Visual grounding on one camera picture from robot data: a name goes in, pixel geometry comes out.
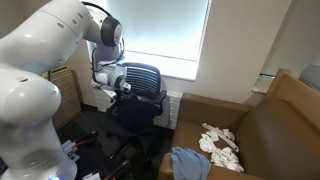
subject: black office chair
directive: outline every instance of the black office chair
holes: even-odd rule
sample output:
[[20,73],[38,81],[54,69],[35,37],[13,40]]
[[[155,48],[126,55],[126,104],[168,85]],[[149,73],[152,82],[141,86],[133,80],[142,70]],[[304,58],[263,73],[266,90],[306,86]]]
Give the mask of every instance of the black office chair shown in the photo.
[[102,129],[107,132],[107,136],[115,135],[124,139],[111,154],[110,159],[132,142],[145,156],[144,165],[147,168],[152,162],[138,137],[155,133],[152,119],[162,114],[162,102],[167,91],[160,91],[161,74],[156,67],[141,63],[123,65],[127,67],[126,82],[131,85],[131,91],[130,93],[116,91],[116,101],[107,109]]

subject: dark carpet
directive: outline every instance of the dark carpet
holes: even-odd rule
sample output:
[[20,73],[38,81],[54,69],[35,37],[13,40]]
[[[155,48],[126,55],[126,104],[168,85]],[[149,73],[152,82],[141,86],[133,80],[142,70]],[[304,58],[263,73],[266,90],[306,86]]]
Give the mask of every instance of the dark carpet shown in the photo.
[[[119,138],[115,136],[106,137],[105,132],[99,127],[99,122],[103,120],[104,114],[102,112],[85,110],[80,116],[75,118],[68,125],[58,130],[58,136],[61,142],[66,140],[77,140],[92,131],[97,131],[98,141],[102,145],[102,150],[107,156],[120,145]],[[158,169],[161,163],[162,156],[170,151],[170,143],[173,130],[158,127],[158,133],[155,135],[144,136],[140,138],[144,149],[151,157],[151,168],[145,169],[143,167],[144,157],[141,152],[128,146],[124,151],[117,155],[110,163],[119,165],[125,160],[129,160],[131,167],[129,169],[132,178],[135,180],[155,180],[157,179]]]

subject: white cloth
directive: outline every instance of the white cloth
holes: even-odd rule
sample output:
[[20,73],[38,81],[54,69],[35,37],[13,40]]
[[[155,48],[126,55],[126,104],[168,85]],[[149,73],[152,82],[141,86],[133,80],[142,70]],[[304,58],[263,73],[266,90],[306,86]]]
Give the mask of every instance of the white cloth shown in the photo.
[[228,129],[214,128],[206,123],[202,126],[209,131],[206,134],[201,134],[199,140],[200,149],[204,152],[212,153],[211,162],[216,166],[225,167],[234,171],[243,172],[243,167],[239,164],[238,157],[232,152],[230,147],[225,147],[222,150],[214,145],[214,142],[219,140],[219,137],[226,141],[236,152],[239,152],[239,148],[233,142],[235,136]]

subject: mesh chair back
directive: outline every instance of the mesh chair back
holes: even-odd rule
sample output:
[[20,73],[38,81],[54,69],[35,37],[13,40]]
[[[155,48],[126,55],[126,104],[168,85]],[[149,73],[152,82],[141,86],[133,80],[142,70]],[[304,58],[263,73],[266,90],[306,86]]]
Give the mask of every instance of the mesh chair back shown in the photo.
[[127,67],[126,82],[131,85],[131,91],[137,96],[154,99],[160,92],[160,71],[147,64],[123,63]]

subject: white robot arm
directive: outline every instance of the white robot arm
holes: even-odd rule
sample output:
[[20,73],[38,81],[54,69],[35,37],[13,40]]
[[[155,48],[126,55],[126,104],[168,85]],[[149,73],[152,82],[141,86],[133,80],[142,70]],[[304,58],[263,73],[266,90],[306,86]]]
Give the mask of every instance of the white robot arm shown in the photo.
[[121,41],[121,25],[109,20],[95,22],[78,0],[53,0],[0,39],[0,156],[8,166],[1,180],[74,179],[76,165],[51,120],[61,95],[40,75],[65,63],[86,39],[97,44],[95,83],[129,90],[125,67],[101,68],[114,61]]

